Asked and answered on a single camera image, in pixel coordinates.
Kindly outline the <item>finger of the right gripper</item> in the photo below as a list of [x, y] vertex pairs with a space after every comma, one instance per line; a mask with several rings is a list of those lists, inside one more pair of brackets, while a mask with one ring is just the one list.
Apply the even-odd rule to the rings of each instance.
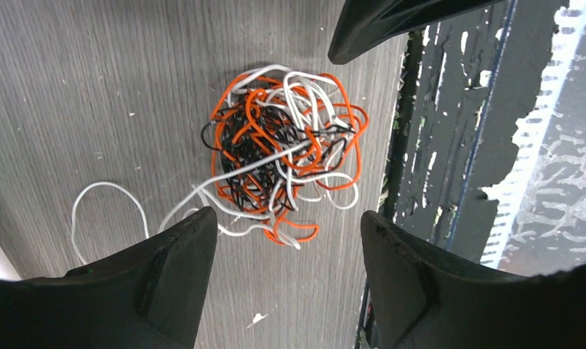
[[345, 65], [394, 36], [495, 4], [495, 0], [347, 0], [328, 58]]

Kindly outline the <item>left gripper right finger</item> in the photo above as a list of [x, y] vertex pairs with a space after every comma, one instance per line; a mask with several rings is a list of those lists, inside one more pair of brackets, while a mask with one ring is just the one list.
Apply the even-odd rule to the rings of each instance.
[[518, 276], [373, 211], [361, 217], [361, 239], [383, 348], [586, 348], [586, 264]]

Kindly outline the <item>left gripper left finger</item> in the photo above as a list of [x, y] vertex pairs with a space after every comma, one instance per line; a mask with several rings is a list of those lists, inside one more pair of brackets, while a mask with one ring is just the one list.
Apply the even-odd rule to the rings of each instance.
[[192, 348], [216, 246], [206, 206], [62, 277], [0, 280], [0, 348]]

